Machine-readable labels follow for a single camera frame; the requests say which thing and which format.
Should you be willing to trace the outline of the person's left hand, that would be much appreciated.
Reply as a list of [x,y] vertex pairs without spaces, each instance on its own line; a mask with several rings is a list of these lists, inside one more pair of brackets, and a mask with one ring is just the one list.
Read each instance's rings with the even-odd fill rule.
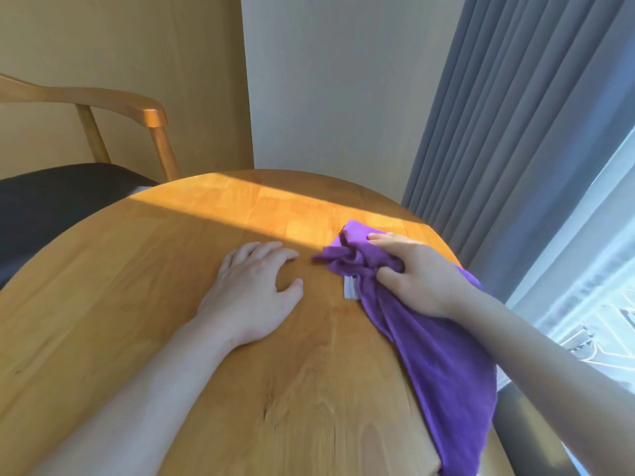
[[286,319],[274,311],[274,293],[284,291],[276,288],[276,279],[282,267],[299,254],[284,247],[281,268],[251,268],[250,254],[264,243],[250,242],[226,255],[195,315],[202,327],[233,348],[269,336]]

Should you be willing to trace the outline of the person's right hand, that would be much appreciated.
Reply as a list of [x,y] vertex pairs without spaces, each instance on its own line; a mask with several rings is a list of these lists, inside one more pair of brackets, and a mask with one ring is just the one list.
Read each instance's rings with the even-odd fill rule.
[[461,322],[483,295],[455,264],[426,244],[393,233],[371,233],[368,241],[401,259],[403,270],[393,271],[417,277],[417,304],[406,304],[417,313]]

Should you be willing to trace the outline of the purple cleaning cloth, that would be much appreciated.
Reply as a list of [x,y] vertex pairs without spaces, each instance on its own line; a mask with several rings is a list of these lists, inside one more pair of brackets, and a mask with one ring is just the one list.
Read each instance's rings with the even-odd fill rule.
[[314,261],[344,277],[372,324],[398,352],[440,457],[442,476],[476,476],[497,401],[496,365],[460,325],[412,311],[377,281],[401,259],[370,243],[376,229],[350,220]]

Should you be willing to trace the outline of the person's left forearm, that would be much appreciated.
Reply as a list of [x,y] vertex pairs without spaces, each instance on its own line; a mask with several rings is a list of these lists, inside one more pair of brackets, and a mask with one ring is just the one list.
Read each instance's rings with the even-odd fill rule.
[[186,323],[31,476],[156,476],[194,403],[233,349],[196,320]]

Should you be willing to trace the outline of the person's right forearm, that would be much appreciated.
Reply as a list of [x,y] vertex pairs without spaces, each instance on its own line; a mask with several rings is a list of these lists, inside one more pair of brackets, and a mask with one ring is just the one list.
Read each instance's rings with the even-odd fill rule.
[[467,329],[592,476],[635,476],[635,394],[464,283],[443,314]]

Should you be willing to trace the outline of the round wooden table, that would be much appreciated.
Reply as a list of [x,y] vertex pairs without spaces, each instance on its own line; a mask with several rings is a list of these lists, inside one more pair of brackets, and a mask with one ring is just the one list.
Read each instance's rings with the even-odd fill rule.
[[313,254],[350,219],[400,301],[488,344],[505,307],[428,226],[290,171],[207,174],[62,233],[0,290],[0,476],[392,475],[439,465],[393,346]]

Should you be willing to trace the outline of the white sheer curtain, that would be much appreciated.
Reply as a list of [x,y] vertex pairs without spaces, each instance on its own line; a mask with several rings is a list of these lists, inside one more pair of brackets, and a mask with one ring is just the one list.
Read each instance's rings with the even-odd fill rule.
[[506,306],[635,393],[635,127]]

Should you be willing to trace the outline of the grey curtain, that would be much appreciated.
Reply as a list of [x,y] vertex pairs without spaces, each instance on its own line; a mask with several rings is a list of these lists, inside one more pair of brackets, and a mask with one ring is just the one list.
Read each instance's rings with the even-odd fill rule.
[[402,204],[507,301],[635,127],[635,0],[465,0]]

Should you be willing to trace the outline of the dark seat cushion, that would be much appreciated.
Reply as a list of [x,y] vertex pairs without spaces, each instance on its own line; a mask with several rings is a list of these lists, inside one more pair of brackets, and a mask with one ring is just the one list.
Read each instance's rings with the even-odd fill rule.
[[70,227],[159,182],[106,162],[42,169],[0,179],[0,289]]

